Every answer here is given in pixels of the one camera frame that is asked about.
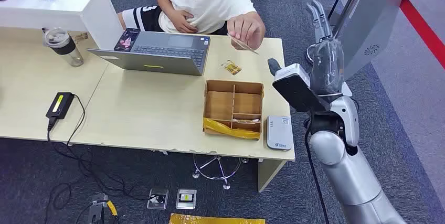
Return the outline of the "person's left hand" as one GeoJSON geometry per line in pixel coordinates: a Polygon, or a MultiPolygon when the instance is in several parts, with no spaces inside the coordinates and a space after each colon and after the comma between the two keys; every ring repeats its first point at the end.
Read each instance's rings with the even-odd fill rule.
{"type": "Polygon", "coordinates": [[[265,25],[257,12],[248,12],[227,21],[228,34],[251,49],[258,49],[264,39],[265,25]]]}

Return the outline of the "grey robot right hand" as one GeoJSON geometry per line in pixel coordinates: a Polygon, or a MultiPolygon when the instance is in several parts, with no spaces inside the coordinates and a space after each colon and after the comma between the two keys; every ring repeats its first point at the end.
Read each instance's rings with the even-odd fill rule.
{"type": "Polygon", "coordinates": [[[292,90],[297,93],[313,92],[321,97],[340,95],[344,82],[341,42],[334,38],[322,4],[312,0],[306,6],[312,14],[315,34],[312,71],[307,74],[297,63],[281,68],[275,59],[269,58],[269,70],[274,76],[272,85],[282,95],[292,90]]]}

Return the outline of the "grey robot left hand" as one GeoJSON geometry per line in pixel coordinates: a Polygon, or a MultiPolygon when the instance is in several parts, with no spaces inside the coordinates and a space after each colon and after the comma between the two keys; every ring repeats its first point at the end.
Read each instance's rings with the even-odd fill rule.
{"type": "Polygon", "coordinates": [[[104,224],[104,207],[102,204],[89,207],[87,224],[104,224]]]}

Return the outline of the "person's right hand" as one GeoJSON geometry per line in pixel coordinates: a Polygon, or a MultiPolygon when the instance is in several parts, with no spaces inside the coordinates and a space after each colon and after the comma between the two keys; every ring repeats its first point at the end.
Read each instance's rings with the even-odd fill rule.
{"type": "Polygon", "coordinates": [[[198,29],[188,21],[188,19],[194,18],[192,14],[184,10],[172,10],[168,14],[168,17],[178,32],[187,34],[195,34],[198,32],[198,29]]]}

